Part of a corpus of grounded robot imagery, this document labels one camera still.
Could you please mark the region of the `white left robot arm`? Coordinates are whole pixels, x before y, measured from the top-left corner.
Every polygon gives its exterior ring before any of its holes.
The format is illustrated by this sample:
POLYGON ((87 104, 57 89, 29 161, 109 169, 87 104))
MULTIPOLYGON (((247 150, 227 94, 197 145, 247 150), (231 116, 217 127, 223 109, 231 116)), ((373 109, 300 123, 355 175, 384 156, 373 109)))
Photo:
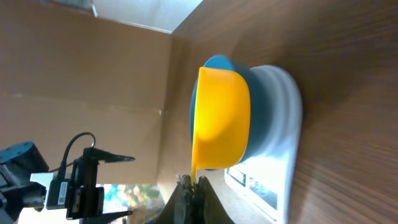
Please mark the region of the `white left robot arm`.
POLYGON ((38 212, 64 209, 67 220, 80 223, 111 223, 133 215, 137 212, 134 208, 105 213, 105 190, 97 186, 96 178, 101 161, 134 160, 91 146, 74 160, 72 175, 66 177, 66 165, 59 169, 60 175, 50 172, 32 141, 7 147, 1 151, 1 223, 16 223, 25 208, 38 212))

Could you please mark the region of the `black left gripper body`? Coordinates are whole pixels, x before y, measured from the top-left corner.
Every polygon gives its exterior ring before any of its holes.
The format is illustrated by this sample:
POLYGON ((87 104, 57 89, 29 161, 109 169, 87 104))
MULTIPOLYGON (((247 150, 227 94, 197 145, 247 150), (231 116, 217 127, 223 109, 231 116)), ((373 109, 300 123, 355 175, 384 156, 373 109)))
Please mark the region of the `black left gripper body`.
POLYGON ((85 148, 73 162, 67 220, 88 219, 102 214, 103 193, 96 187, 99 164, 97 149, 85 148))

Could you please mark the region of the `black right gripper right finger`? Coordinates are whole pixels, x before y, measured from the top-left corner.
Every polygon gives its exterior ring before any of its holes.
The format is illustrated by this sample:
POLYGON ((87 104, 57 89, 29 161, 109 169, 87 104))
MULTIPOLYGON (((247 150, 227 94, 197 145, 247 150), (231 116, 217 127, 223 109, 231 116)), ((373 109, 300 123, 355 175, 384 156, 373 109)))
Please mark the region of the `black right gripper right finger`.
POLYGON ((234 224, 205 176, 201 176, 195 185, 194 223, 234 224))

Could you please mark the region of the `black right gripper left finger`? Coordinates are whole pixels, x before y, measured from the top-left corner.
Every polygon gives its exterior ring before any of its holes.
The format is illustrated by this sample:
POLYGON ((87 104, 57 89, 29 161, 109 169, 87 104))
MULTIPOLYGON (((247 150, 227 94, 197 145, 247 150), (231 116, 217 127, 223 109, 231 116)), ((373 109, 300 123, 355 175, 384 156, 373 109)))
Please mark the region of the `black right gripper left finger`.
POLYGON ((177 186, 160 215, 156 224, 192 224, 193 187, 189 175, 177 176, 177 186))

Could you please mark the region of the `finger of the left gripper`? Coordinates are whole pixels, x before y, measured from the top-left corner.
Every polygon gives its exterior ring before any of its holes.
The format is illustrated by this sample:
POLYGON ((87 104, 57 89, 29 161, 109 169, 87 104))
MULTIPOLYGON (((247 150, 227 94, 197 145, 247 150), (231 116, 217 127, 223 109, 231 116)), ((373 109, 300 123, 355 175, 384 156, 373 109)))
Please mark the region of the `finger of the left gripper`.
POLYGON ((115 213, 105 213, 97 217, 81 218, 80 224, 108 224, 118 218, 126 217, 132 215, 133 213, 134 213, 133 210, 115 212, 115 213))
POLYGON ((97 161, 104 161, 105 163, 135 161, 134 157, 112 154, 110 152, 103 151, 101 149, 96 149, 96 148, 90 149, 90 158, 95 159, 97 161))

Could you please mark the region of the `yellow plastic scoop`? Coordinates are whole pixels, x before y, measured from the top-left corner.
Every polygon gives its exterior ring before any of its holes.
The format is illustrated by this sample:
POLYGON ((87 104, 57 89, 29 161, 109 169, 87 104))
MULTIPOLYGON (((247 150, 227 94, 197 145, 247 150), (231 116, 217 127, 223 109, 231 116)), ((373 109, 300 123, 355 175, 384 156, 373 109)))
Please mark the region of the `yellow plastic scoop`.
POLYGON ((248 84, 237 72, 201 67, 193 119, 192 168, 227 169, 246 151, 251 122, 248 84))

